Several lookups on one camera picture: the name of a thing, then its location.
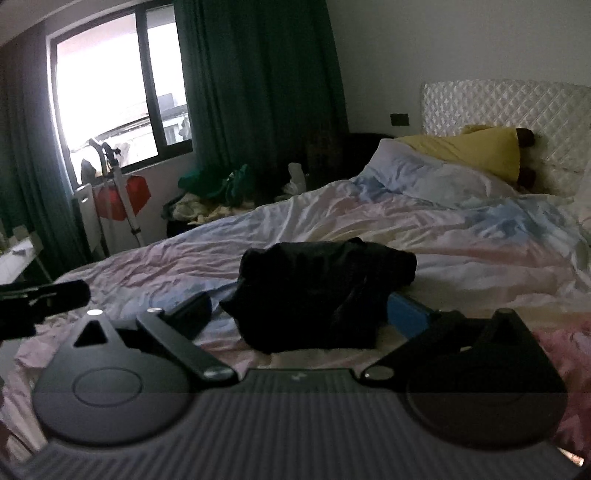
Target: white chair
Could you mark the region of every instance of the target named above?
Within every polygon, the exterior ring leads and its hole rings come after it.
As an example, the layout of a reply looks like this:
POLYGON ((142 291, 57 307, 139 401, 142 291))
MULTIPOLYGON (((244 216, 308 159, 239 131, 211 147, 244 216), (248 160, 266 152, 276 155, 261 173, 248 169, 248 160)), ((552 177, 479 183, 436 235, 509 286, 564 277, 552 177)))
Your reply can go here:
POLYGON ((92 194, 90 183, 79 187, 73 196, 74 214, 80 228, 82 238, 86 238, 88 246, 87 254, 92 257, 108 257, 109 252, 103 241, 103 230, 100 226, 99 216, 96 213, 95 197, 92 194))

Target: window glass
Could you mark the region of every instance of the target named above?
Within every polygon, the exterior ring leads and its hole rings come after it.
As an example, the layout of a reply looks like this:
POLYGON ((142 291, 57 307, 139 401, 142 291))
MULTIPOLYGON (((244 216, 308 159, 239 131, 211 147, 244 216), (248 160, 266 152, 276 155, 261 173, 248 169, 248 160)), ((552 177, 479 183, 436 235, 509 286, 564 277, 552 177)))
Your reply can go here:
POLYGON ((158 154, 148 116, 135 14, 59 43, 56 80, 61 125, 79 182, 83 160, 101 172, 96 151, 86 145, 89 138, 120 148, 121 166, 158 154))
POLYGON ((148 42, 166 143, 191 138, 174 7, 148 10, 148 42))

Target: white pillow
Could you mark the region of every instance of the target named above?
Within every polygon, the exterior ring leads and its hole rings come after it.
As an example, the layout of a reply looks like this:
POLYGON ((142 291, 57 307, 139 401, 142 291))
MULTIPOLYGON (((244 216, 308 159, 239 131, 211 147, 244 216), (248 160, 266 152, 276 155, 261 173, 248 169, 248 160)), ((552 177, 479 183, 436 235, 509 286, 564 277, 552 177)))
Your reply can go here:
POLYGON ((513 198, 518 193, 494 175, 424 155, 396 140, 384 139, 361 172, 394 193, 445 207, 469 207, 485 199, 513 198))

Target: window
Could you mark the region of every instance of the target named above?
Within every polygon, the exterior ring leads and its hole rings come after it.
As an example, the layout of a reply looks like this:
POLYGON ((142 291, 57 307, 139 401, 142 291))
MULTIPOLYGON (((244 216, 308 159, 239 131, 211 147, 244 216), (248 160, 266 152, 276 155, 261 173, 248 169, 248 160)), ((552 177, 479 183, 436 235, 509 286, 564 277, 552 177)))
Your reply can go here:
POLYGON ((123 171, 191 150, 172 5, 139 5, 84 25, 52 42, 51 59, 58 131, 74 185, 83 182, 83 160, 101 174, 90 138, 119 148, 123 171))

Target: yellow pillow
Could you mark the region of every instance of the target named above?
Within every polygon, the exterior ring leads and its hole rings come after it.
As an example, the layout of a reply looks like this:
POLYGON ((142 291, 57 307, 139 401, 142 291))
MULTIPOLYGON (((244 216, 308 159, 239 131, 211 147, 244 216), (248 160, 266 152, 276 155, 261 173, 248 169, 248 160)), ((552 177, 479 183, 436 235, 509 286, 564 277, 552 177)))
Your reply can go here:
POLYGON ((490 125, 464 125, 462 128, 462 135, 471 134, 474 132, 479 132, 480 130, 486 130, 487 128, 492 128, 490 125))
POLYGON ((490 127, 455 137, 412 135, 396 140, 425 155, 469 165, 509 183, 515 183, 519 177, 519 141, 515 128, 490 127))

